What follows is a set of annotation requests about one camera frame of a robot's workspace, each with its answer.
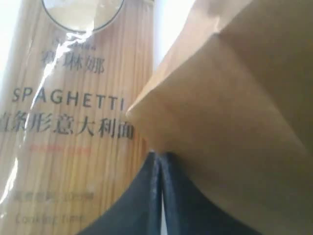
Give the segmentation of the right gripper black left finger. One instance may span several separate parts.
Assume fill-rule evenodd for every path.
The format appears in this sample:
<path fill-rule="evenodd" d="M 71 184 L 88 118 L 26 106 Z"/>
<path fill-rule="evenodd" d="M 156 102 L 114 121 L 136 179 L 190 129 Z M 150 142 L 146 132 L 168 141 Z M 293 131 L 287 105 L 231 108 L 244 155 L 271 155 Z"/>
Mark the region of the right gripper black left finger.
<path fill-rule="evenodd" d="M 161 172 L 154 152 L 112 207 L 80 235 L 159 235 L 161 234 Z"/>

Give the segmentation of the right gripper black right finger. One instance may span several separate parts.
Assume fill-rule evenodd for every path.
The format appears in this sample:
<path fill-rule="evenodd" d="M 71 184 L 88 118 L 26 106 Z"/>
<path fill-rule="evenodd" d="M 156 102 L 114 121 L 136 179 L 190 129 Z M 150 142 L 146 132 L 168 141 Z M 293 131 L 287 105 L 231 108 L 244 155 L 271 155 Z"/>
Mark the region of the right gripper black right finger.
<path fill-rule="evenodd" d="M 160 155 L 164 212 L 169 235 L 248 235 L 249 227 L 211 201 L 183 173 L 175 156 Z"/>

